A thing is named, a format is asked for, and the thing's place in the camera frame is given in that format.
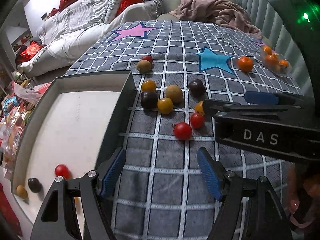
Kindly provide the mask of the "orange cherry tomato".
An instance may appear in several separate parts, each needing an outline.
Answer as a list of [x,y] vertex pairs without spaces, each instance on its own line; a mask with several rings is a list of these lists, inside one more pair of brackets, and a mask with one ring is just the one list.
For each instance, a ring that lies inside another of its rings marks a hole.
[[146,80],[141,85],[141,90],[143,92],[155,92],[156,91],[156,83],[152,80]]

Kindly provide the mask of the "brown round longan fruit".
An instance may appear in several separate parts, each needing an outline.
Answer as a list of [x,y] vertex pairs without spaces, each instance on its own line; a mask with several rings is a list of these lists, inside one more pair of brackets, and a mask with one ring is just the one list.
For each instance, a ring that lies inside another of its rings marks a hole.
[[22,185],[18,185],[16,187],[16,193],[21,199],[27,199],[28,198],[28,192]]

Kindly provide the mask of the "bread bag snack pile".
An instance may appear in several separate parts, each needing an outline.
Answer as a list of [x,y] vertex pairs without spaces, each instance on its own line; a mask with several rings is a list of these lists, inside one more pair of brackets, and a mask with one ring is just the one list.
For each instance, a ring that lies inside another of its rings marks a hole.
[[12,172],[24,127],[42,94],[25,80],[13,83],[13,93],[1,102],[1,166]]

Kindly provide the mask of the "clear bag of tangerines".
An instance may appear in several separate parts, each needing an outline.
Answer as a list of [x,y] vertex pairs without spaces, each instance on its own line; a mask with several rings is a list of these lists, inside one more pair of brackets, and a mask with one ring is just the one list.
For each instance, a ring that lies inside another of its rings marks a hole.
[[260,48],[260,60],[269,71],[279,77],[288,76],[292,70],[290,62],[267,45]]

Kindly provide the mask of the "dark purple plum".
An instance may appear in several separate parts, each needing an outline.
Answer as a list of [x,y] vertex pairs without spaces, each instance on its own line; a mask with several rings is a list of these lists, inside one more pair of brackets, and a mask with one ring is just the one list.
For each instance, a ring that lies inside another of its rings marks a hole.
[[188,85],[189,91],[194,97],[201,97],[206,92],[206,88],[200,79],[191,81]]

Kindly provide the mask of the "white shallow tray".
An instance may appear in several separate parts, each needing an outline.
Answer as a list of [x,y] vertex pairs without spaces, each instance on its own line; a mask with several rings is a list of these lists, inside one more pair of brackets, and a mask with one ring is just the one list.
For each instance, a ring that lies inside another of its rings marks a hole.
[[107,70],[58,77],[33,110],[17,150],[11,190],[36,178],[42,193],[16,198],[34,222],[57,165],[74,178],[97,168],[118,146],[121,121],[135,90],[129,70]]

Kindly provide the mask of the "pink-brown blanket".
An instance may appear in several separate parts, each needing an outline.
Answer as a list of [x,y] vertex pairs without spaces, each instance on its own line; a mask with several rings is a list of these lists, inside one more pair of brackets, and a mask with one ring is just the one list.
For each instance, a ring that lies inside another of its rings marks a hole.
[[221,27],[242,31],[262,39],[261,30],[252,24],[247,11],[229,0],[181,0],[169,14],[182,21],[214,23]]

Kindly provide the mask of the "red pillow on floor side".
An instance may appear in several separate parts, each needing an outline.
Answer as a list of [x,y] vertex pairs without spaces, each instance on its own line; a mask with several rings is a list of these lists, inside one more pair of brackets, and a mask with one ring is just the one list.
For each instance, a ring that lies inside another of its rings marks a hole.
[[42,48],[41,44],[34,41],[28,47],[25,45],[21,46],[16,55],[16,65],[31,60]]

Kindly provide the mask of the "brown longan near tray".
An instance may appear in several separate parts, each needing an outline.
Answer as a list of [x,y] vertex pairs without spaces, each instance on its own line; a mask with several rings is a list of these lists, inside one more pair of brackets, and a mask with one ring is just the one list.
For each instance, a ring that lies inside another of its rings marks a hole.
[[148,60],[140,60],[136,65],[137,70],[142,73],[149,73],[152,70],[152,63]]

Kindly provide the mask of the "yellow cherry tomato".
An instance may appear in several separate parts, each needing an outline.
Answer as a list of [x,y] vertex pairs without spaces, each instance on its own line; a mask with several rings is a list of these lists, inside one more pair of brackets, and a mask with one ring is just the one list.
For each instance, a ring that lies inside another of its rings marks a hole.
[[162,98],[157,102],[157,108],[162,114],[169,114],[174,109],[174,104],[170,98]]

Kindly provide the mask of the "grey checked star tablecloth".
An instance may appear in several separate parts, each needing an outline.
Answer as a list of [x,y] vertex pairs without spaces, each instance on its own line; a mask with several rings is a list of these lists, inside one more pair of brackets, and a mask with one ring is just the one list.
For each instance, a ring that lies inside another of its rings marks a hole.
[[[206,239],[220,204],[208,193],[196,152],[205,147],[212,158],[238,175],[266,176],[283,205],[287,204],[289,163],[218,144],[214,120],[206,118],[187,141],[177,140],[174,125],[188,123],[198,98],[188,85],[200,79],[204,99],[245,104],[247,91],[292,92],[300,90],[292,77],[279,78],[259,60],[257,41],[239,31],[209,23],[146,21],[145,39],[117,38],[107,33],[68,70],[82,74],[103,70],[130,70],[136,90],[124,115],[120,141],[127,151],[112,203],[111,226],[117,239]],[[153,58],[152,70],[140,73],[136,65],[145,55]],[[253,70],[245,73],[238,59],[248,56]],[[141,85],[156,83],[158,101],[169,85],[183,92],[169,114],[141,107]]]

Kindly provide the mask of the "large red tomato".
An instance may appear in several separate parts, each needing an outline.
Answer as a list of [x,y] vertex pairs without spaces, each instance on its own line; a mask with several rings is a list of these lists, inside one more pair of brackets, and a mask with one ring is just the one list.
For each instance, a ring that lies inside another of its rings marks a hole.
[[188,140],[192,135],[192,128],[185,122],[179,122],[174,126],[173,133],[178,140]]

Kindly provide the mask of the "white covered sofa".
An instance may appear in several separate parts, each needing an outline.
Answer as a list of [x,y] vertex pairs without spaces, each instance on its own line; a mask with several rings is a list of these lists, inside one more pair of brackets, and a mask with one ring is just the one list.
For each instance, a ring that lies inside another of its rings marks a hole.
[[125,22],[154,20],[159,0],[78,0],[36,31],[42,48],[17,70],[28,78],[72,65],[97,40]]

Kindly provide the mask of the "small red tomato far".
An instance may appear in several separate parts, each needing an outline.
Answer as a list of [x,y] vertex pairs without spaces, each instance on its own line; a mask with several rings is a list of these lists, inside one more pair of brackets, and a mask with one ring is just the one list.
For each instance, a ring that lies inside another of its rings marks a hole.
[[145,61],[149,61],[150,63],[153,63],[153,58],[150,55],[143,56],[141,60],[145,60]]

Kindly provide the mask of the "orange tangerine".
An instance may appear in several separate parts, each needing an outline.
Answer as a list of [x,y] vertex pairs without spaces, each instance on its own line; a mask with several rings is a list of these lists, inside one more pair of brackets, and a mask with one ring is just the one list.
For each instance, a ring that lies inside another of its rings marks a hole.
[[253,70],[253,60],[248,56],[243,56],[238,59],[238,67],[241,71],[248,73]]

